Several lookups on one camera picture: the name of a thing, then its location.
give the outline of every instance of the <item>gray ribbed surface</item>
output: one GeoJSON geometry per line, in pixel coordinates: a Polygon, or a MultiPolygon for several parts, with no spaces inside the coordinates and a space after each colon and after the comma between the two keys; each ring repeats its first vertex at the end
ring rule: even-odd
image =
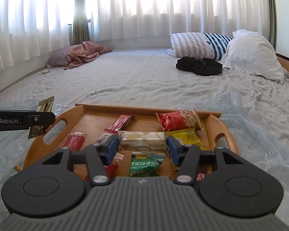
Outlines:
{"type": "Polygon", "coordinates": [[[273,215],[256,219],[223,216],[207,207],[189,186],[168,177],[117,177],[109,186],[95,187],[73,210],[48,219],[12,215],[0,225],[4,231],[73,230],[203,230],[283,231],[273,215]]]}

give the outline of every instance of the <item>yellow snack package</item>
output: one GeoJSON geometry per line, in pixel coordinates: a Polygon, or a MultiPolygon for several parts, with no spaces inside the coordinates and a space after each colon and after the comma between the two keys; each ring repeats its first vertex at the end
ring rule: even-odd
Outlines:
{"type": "MultiPolygon", "coordinates": [[[[201,141],[199,140],[198,136],[195,134],[193,128],[171,131],[168,132],[167,136],[173,136],[182,145],[186,144],[197,145],[201,150],[206,150],[205,147],[202,145],[201,141]]],[[[178,166],[175,166],[172,161],[171,164],[172,170],[178,170],[180,168],[178,166]]]]}

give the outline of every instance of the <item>purple pillow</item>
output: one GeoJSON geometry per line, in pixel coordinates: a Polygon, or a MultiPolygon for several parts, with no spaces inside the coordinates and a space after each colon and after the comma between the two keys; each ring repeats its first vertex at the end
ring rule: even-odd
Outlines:
{"type": "Polygon", "coordinates": [[[51,67],[58,67],[58,66],[66,66],[66,65],[68,65],[68,60],[66,58],[66,54],[72,48],[74,48],[74,47],[76,47],[78,45],[66,46],[66,47],[64,47],[62,49],[59,49],[59,50],[56,50],[56,51],[52,52],[50,58],[48,59],[48,61],[46,63],[46,67],[47,68],[51,68],[51,67]]]}

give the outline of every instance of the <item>green snack package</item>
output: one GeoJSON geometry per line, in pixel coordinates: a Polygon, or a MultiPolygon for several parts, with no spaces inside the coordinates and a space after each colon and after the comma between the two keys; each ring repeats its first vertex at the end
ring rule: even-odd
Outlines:
{"type": "Polygon", "coordinates": [[[151,177],[159,176],[157,169],[165,158],[163,153],[133,152],[131,166],[129,169],[130,177],[151,177]]]}

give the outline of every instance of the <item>striped pillow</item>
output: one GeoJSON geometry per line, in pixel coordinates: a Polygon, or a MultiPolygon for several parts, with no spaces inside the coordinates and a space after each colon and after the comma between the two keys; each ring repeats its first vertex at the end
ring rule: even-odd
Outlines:
{"type": "Polygon", "coordinates": [[[220,60],[233,38],[212,33],[178,33],[171,35],[172,49],[166,52],[175,57],[210,58],[220,60]]]}

